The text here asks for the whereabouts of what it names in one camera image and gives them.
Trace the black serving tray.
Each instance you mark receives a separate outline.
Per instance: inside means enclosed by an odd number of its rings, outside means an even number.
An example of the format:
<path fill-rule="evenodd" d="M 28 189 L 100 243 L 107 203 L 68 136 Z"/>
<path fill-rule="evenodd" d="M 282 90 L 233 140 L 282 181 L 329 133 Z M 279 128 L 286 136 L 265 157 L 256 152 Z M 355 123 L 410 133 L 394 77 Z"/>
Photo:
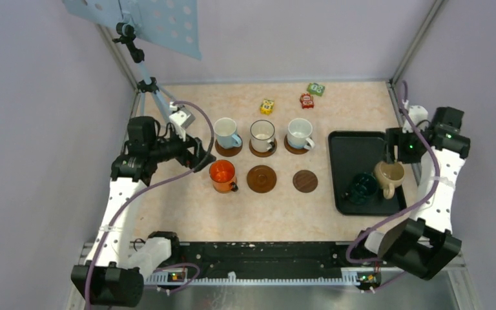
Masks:
<path fill-rule="evenodd" d="M 328 149 L 335 207 L 346 216 L 390 216 L 407 208 L 404 190 L 395 190 L 392 199 L 385 199 L 382 190 L 365 204 L 355 204 L 345 197 L 355 176 L 373 173 L 374 166 L 384 158 L 386 134 L 380 131 L 345 131 L 329 133 Z"/>

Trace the white mug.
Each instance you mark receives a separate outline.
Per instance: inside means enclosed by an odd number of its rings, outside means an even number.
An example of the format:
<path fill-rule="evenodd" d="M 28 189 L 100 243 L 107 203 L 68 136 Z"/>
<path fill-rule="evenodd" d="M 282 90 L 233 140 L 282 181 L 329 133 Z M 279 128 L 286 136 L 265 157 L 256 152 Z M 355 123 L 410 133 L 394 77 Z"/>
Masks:
<path fill-rule="evenodd" d="M 303 118 L 291 120 L 287 127 L 287 142 L 294 149 L 313 150 L 315 142 L 311 138 L 313 126 Z"/>

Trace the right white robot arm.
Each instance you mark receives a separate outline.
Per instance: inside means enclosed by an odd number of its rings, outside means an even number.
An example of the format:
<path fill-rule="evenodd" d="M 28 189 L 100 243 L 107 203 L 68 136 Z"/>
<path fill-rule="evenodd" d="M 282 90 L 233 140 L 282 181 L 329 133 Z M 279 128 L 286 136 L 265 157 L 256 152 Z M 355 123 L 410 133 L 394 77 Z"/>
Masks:
<path fill-rule="evenodd" d="M 370 266 L 379 259 L 430 280 L 459 254 L 462 242 L 453 236 L 451 205 L 470 151 L 470 139 L 460 133 L 463 115 L 439 107 L 425 130 L 389 130 L 393 140 L 388 145 L 398 146 L 397 159 L 421 165 L 417 201 L 408 218 L 386 233 L 370 232 L 354 246 L 357 264 Z"/>

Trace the orange mug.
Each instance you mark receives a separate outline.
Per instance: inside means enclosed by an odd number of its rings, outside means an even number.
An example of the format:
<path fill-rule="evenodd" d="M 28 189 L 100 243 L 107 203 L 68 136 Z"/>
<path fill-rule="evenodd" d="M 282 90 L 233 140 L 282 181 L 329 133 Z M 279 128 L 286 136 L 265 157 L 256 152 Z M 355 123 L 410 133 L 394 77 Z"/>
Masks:
<path fill-rule="evenodd" d="M 219 193 L 237 192 L 236 169 L 227 160 L 217 160 L 209 168 L 212 186 Z"/>

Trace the dark green mug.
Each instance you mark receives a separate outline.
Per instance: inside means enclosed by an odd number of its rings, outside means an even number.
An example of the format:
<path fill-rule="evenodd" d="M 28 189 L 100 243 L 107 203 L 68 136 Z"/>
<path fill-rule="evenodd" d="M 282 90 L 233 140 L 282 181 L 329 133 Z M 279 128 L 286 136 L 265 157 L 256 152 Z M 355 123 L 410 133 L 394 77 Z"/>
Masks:
<path fill-rule="evenodd" d="M 370 173 L 356 174 L 344 193 L 344 198 L 355 205 L 365 205 L 378 191 L 378 182 Z"/>

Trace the light blue mug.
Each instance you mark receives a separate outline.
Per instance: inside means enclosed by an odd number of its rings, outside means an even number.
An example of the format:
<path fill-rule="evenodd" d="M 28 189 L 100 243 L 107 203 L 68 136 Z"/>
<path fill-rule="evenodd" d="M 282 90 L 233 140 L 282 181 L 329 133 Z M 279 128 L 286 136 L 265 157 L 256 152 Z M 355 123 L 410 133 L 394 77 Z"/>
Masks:
<path fill-rule="evenodd" d="M 214 123 L 214 133 L 220 147 L 232 149 L 242 146 L 242 139 L 237 133 L 237 124 L 231 118 L 220 118 Z"/>

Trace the brown ridged wooden coaster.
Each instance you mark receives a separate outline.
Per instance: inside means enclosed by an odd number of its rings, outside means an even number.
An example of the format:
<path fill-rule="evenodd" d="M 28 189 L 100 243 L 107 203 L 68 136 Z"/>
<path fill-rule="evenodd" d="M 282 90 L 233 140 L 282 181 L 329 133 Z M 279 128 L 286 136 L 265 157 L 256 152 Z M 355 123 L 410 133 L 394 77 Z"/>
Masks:
<path fill-rule="evenodd" d="M 250 141 L 249 142 L 249 149 L 251 151 L 251 153 L 259 158 L 266 158 L 266 157 L 269 157 L 269 156 L 272 156 L 275 152 L 276 152 L 276 142 L 277 140 L 274 139 L 272 142 L 271 142 L 271 148 L 265 152 L 259 152 L 257 151 L 256 149 L 253 148 L 252 146 L 252 142 Z"/>
<path fill-rule="evenodd" d="M 302 155 L 302 154 L 306 154 L 307 152 L 309 152 L 309 150 L 305 149 L 304 147 L 302 147 L 301 149 L 296 149 L 296 148 L 292 147 L 288 142 L 287 136 L 284 137 L 284 147 L 291 154 Z"/>
<path fill-rule="evenodd" d="M 228 157 L 229 158 L 229 157 L 233 157 L 233 156 L 236 156 L 237 154 L 239 154 L 241 152 L 241 150 L 243 149 L 243 145 L 241 145 L 239 147 L 232 147 L 232 148 L 229 148 L 229 149 L 225 149 L 216 140 L 214 142 L 214 148 L 216 149 L 216 152 L 219 155 L 221 155 L 223 157 Z"/>

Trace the dark walnut coaster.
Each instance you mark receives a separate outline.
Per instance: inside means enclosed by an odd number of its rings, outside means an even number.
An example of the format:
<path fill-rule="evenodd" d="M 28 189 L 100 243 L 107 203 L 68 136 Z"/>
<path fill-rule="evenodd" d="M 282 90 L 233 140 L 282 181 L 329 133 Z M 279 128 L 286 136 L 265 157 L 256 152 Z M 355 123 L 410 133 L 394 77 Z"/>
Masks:
<path fill-rule="evenodd" d="M 310 170 L 300 170 L 293 176 L 293 186 L 302 193 L 310 193 L 318 187 L 318 178 Z"/>

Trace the clear glass mug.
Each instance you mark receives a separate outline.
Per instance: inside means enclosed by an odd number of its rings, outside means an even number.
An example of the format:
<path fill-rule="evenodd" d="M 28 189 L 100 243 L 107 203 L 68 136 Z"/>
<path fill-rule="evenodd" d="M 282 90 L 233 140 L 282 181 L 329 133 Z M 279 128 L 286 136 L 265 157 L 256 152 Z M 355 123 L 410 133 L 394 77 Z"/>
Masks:
<path fill-rule="evenodd" d="M 275 148 L 275 127 L 265 119 L 255 121 L 250 127 L 251 147 L 260 153 L 270 152 Z"/>

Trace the dark brown ridged coaster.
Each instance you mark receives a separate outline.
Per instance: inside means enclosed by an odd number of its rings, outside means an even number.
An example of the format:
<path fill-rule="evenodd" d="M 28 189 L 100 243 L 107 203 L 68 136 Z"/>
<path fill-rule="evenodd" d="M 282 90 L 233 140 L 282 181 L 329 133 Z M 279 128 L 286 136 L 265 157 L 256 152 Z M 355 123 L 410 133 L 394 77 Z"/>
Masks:
<path fill-rule="evenodd" d="M 247 184 L 249 188 L 257 193 L 263 194 L 272 191 L 277 182 L 275 171 L 266 165 L 257 165 L 247 173 Z"/>

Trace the beige mug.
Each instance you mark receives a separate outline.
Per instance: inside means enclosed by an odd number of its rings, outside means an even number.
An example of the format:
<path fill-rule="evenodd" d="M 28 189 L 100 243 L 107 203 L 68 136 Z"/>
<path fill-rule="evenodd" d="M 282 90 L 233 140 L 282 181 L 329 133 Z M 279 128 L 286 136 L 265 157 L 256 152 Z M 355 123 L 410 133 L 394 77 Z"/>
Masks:
<path fill-rule="evenodd" d="M 374 177 L 382 191 L 383 197 L 390 200 L 394 197 L 395 191 L 400 187 L 405 178 L 404 166 L 399 163 L 378 162 L 373 170 Z"/>

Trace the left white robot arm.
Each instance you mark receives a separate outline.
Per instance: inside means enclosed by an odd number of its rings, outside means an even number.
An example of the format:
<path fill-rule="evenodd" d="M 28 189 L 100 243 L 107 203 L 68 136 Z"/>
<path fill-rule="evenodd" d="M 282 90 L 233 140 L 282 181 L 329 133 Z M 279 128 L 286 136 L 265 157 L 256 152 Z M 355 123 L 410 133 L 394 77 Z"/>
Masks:
<path fill-rule="evenodd" d="M 177 265 L 181 259 L 175 232 L 148 235 L 143 247 L 130 253 L 130 242 L 140 209 L 139 197 L 157 186 L 151 183 L 158 164 L 176 160 L 187 167 L 187 176 L 215 161 L 199 138 L 188 135 L 183 121 L 172 116 L 164 136 L 150 116 L 130 119 L 127 140 L 113 161 L 110 191 L 104 217 L 86 260 L 73 266 L 71 281 L 85 299 L 85 309 L 94 305 L 135 307 L 141 300 L 144 281 L 161 264 Z"/>

